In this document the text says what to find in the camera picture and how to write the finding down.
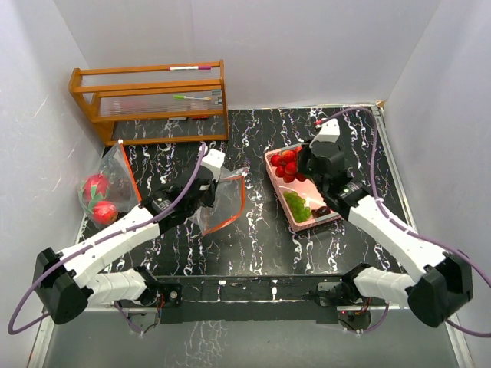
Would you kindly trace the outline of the red strawberry bunch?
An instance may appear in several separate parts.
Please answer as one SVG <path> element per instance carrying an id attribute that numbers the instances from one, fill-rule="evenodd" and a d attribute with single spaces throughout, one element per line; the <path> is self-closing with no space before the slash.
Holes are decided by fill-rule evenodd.
<path id="1" fill-rule="evenodd" d="M 305 176 L 298 171 L 299 151 L 299 147 L 283 150 L 280 153 L 273 154 L 269 159 L 269 162 L 275 168 L 275 176 L 284 183 L 291 183 L 295 180 L 304 182 L 306 180 Z"/>

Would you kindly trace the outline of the green grape cluster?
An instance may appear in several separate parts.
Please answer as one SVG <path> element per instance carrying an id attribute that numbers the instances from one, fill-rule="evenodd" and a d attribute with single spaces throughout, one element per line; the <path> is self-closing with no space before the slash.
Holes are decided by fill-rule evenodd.
<path id="1" fill-rule="evenodd" d="M 306 201 L 295 191 L 286 191 L 283 197 L 288 205 L 293 219 L 297 223 L 306 222 L 311 218 L 311 209 L 305 204 Z"/>

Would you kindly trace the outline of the dark red plum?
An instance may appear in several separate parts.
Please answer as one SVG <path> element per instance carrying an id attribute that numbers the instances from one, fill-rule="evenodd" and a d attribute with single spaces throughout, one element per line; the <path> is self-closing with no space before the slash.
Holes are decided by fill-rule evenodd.
<path id="1" fill-rule="evenodd" d="M 329 215 L 331 213 L 331 210 L 327 206 L 322 206 L 317 209 L 312 209 L 311 213 L 315 218 L 318 218 L 325 215 Z"/>

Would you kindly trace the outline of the clear orange zip bag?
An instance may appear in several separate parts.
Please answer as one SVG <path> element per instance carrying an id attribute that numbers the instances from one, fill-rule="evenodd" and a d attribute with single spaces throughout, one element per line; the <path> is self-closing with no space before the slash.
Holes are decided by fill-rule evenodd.
<path id="1" fill-rule="evenodd" d="M 103 173 L 109 180 L 109 194 L 104 201 L 115 204 L 118 211 L 118 216 L 128 213 L 133 207 L 140 203 L 141 194 L 134 180 L 133 171 L 130 167 L 130 161 L 125 153 L 123 140 L 118 140 L 116 144 L 104 154 L 98 169 L 92 175 L 98 173 Z M 85 179 L 81 181 L 80 185 L 78 186 L 78 190 Z M 87 214 L 85 212 L 85 214 L 98 228 L 105 228 L 109 226 L 95 223 L 92 218 L 93 213 Z"/>

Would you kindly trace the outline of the red apple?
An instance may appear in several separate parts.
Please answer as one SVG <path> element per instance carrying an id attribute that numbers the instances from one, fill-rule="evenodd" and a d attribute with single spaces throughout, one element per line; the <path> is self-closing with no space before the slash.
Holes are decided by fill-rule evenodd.
<path id="1" fill-rule="evenodd" d="M 116 221 L 118 211 L 112 202 L 100 201 L 93 207 L 92 218 L 99 225 L 111 225 Z"/>

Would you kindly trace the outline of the red green dragon fruit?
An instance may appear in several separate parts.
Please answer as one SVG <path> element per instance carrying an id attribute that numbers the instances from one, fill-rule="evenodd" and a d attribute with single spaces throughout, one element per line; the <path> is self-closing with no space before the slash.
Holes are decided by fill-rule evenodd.
<path id="1" fill-rule="evenodd" d="M 107 198 L 109 187 L 109 180 L 103 173 L 94 174 L 85 179 L 78 190 L 78 198 L 87 214 L 92 214 L 94 207 Z"/>

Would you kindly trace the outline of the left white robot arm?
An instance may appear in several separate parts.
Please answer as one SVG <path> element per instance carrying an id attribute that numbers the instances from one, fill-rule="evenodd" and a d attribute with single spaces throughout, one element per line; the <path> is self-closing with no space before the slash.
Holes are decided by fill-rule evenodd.
<path id="1" fill-rule="evenodd" d="M 96 235 L 60 252 L 41 251 L 35 261 L 33 287 L 47 317 L 66 324 L 89 304 L 129 300 L 149 303 L 157 295 L 157 280 L 147 271 L 103 274 L 120 256 L 183 224 L 215 201 L 221 171 L 202 164 L 184 186 L 163 185 L 123 218 Z"/>

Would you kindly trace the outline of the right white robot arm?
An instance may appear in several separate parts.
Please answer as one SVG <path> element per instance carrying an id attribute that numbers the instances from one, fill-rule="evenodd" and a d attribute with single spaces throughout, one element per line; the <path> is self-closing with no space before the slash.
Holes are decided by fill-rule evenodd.
<path id="1" fill-rule="evenodd" d="M 398 274 L 360 264 L 342 277 L 339 288 L 349 297 L 378 298 L 407 307 L 429 327 L 438 327 L 473 299 L 471 266 L 384 217 L 380 201 L 346 170 L 338 144 L 303 143 L 298 171 L 315 185 L 329 209 L 370 235 L 405 270 Z"/>

